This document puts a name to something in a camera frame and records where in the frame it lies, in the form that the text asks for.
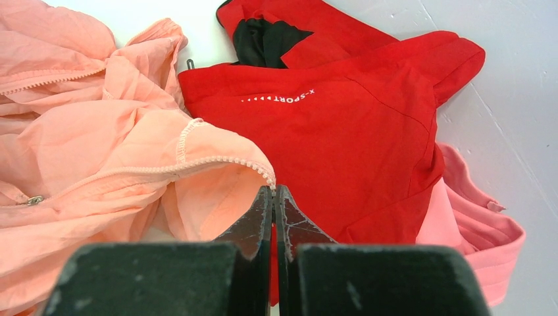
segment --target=wrinkled fabric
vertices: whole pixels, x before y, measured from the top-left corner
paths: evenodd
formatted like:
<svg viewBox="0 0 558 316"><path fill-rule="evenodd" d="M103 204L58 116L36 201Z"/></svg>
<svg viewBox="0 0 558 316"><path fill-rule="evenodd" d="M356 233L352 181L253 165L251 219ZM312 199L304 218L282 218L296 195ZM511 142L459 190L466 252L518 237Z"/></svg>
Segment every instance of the wrinkled fabric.
<svg viewBox="0 0 558 316"><path fill-rule="evenodd" d="M434 186L417 244L455 248L465 256L489 305L504 300L525 230L501 212L504 207L479 190L463 157L438 144L445 161L443 178Z"/></svg>
<svg viewBox="0 0 558 316"><path fill-rule="evenodd" d="M314 68L348 59L357 61L355 57L358 56L375 58L378 55L370 54L374 50L391 61L417 56L413 66L436 82L437 106L459 91L484 61L484 52L470 54L471 51L460 41L450 44L455 34L449 32L406 39L404 44L398 45L393 36L343 14L322 0L229 0L219 7L217 17L233 41L239 58L246 56L247 52L256 52L249 55L250 59L241 59L245 65ZM250 20L273 25L286 23L300 34L311 34L304 38L288 36L286 43L289 45L285 45L282 36L273 32L262 28L250 32L250 28L240 27ZM265 45L273 37L276 44ZM357 63L361 67L371 64L362 60ZM445 71L448 63L454 64L455 71ZM487 302L498 304L507 291L525 232L515 221L500 214L503 207L470 181L463 158L448 145L438 145L447 165L443 179L432 189L416 243L458 249L474 269ZM360 229L366 231L372 227L363 225ZM271 298L276 302L276 274L272 274L271 284Z"/></svg>
<svg viewBox="0 0 558 316"><path fill-rule="evenodd" d="M440 87L453 73L465 84L483 62L479 46L440 31L315 68L223 64L178 77L189 112L253 140L325 233L414 244L444 172L434 142Z"/></svg>
<svg viewBox="0 0 558 316"><path fill-rule="evenodd" d="M212 240L275 185L253 142L183 112L185 45L169 19L117 49L86 14L0 1L0 315L31 313L84 244L138 241L155 215Z"/></svg>

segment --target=seam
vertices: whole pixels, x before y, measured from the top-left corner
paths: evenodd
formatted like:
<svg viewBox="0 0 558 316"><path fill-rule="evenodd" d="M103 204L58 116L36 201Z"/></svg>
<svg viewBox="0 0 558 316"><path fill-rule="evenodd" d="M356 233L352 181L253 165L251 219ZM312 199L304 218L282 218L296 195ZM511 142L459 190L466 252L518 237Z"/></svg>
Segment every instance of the seam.
<svg viewBox="0 0 558 316"><path fill-rule="evenodd" d="M103 95L107 97L107 99L110 100L114 99L114 96L110 92L108 92L105 88L103 88Z"/></svg>
<svg viewBox="0 0 558 316"><path fill-rule="evenodd" d="M436 111L434 111L434 113L430 117L430 129L426 131L428 133L428 140L430 140L430 131L432 130L432 125L434 124L435 121L436 121ZM433 148L434 154L436 154L436 149L440 150L438 145L436 144L436 140L434 140L434 148ZM422 153L422 156L420 156L420 159L417 161L417 163L413 167L413 171L411 171L412 173L415 173L415 170L417 169L417 166L424 159L424 156L426 155L427 151L428 151L428 146L426 145L424 147L424 152ZM443 154L442 154L442 163L444 164L444 169L445 169L445 161L444 161L444 155ZM440 181L440 179L443 176L444 176L444 173L441 173L439 176L437 176L436 181L434 183L437 183L438 181ZM409 181L409 186L407 187L407 196L409 196L409 194L411 194L411 181Z"/></svg>
<svg viewBox="0 0 558 316"><path fill-rule="evenodd" d="M391 110L393 110L393 111L399 113L400 115L403 115L404 117L408 117L408 118L412 119L413 121L419 123L419 124L426 130L426 132L430 135L430 132L428 131L428 129L426 128L426 126L425 126L421 121L417 120L416 118L414 118L414 117L412 117L412 116L410 116L410 115L408 115L408 114L402 113L401 111L399 111L399 110L397 110L397 109L395 109L395 108L393 108L393 107L390 107L389 105L387 105L387 104L385 104L384 102L380 101L368 88L364 87L360 82L358 82L358 81L356 81L356 80L354 80L354 79L352 79L352 78L349 78L349 77L347 77L347 76L344 76L344 77L347 78L348 80L351 80L352 82L358 84L360 87L362 87L362 89L366 90L373 98L375 98L375 99L376 99L378 102L380 102L380 104L382 104L383 106L388 107L388 108L390 108Z"/></svg>
<svg viewBox="0 0 558 316"><path fill-rule="evenodd" d="M203 122L201 118L195 118L188 122L188 125L181 131L178 138L178 144L176 145L176 162L185 163L186 162L186 137L188 134L196 127L209 125Z"/></svg>
<svg viewBox="0 0 558 316"><path fill-rule="evenodd" d="M425 130L426 133L428 134L428 138L430 139L430 130L427 129L426 126L425 126L421 121L417 120L416 118L414 118L414 117L412 117L412 116L410 116L410 115L408 115L408 114L402 113L401 111L399 111L399 110L397 110L397 109L394 109L393 107L390 107L389 105L387 105L387 104L385 104L384 102L380 101L368 88L364 87L360 82L358 82L358 81L356 81L356 80L354 80L354 79L352 79L352 78L349 78L349 77L347 77L347 76L343 76L343 77L345 77L345 78L347 78L348 80L351 80L352 82L358 84L360 87L362 87L362 89L366 90L373 98L375 98L375 100L377 100L377 101L378 101L380 104L382 104L383 106L385 106L385 107L387 107L387 108L389 108L389 109L391 109L391 110L393 110L393 111L399 113L400 115L403 115L404 117L408 117L408 118L412 119L413 121L419 123L419 124L424 128L424 130ZM432 128L432 124L433 124L432 117L430 118L430 128ZM415 169L417 168L417 165L419 165L419 163L422 161L422 158L424 157L424 155L426 155L426 150L427 150L427 149L428 149L428 146L425 146L425 148L424 148L424 153L422 154L421 158L417 161L417 163L416 163L415 166L413 167L413 171L415 171ZM411 179L409 179L409 183L407 184L407 197L409 197L410 191L411 191Z"/></svg>
<svg viewBox="0 0 558 316"><path fill-rule="evenodd" d="M445 77L443 77L440 81L436 82L436 84L434 84L433 89L434 89L434 97L436 98L436 103L439 103L439 98L438 98L438 94L436 93L436 86L438 84L441 84L444 80L448 79L452 74L454 74L455 72L457 72L463 65L467 64L471 59L475 58L478 54L481 54L482 52L479 51L476 54L471 55L469 58L465 59L465 61L463 61L461 64L459 64L458 66L456 66L449 74L447 74Z"/></svg>

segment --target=light pink jacket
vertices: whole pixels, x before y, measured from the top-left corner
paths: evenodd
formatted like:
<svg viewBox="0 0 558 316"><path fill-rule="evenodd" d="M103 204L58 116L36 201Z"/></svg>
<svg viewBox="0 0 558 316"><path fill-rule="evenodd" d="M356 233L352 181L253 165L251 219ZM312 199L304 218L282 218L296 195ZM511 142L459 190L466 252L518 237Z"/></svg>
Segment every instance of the light pink jacket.
<svg viewBox="0 0 558 316"><path fill-rule="evenodd" d="M211 240L275 185L252 142L181 111L185 45L169 19L117 49L86 14L0 0L0 315L44 300L81 245L139 240L157 209Z"/></svg>

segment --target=black plastic part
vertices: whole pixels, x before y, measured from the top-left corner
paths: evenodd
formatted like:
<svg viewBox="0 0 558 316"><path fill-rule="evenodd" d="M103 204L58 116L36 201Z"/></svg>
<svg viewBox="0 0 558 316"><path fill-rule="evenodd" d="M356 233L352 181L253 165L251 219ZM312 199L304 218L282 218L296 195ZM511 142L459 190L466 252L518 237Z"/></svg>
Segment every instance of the black plastic part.
<svg viewBox="0 0 558 316"><path fill-rule="evenodd" d="M337 244L285 186L262 187L215 242L80 248L42 315L269 315L273 217L282 316L490 315L455 250Z"/></svg>
<svg viewBox="0 0 558 316"><path fill-rule="evenodd" d="M241 315L229 313L239 254L233 244L85 246L43 315Z"/></svg>
<svg viewBox="0 0 558 316"><path fill-rule="evenodd" d="M490 316L473 272L450 248L302 245L297 254L304 316Z"/></svg>
<svg viewBox="0 0 558 316"><path fill-rule="evenodd" d="M252 206L215 242L233 242L245 258L245 267L236 269L230 310L235 315L269 315L269 258L272 222L272 192L263 186Z"/></svg>
<svg viewBox="0 0 558 316"><path fill-rule="evenodd" d="M274 201L281 316L300 315L299 269L296 248L302 243L335 243L297 207L286 186L278 186Z"/></svg>

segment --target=black fabric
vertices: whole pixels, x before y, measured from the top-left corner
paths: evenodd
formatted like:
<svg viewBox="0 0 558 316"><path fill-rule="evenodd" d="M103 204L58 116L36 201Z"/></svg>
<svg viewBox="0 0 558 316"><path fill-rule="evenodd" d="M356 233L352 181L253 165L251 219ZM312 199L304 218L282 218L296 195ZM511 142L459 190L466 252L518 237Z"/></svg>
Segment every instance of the black fabric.
<svg viewBox="0 0 558 316"><path fill-rule="evenodd" d="M270 23L251 18L240 21L232 42L239 65L287 68L281 56L312 34L283 21Z"/></svg>

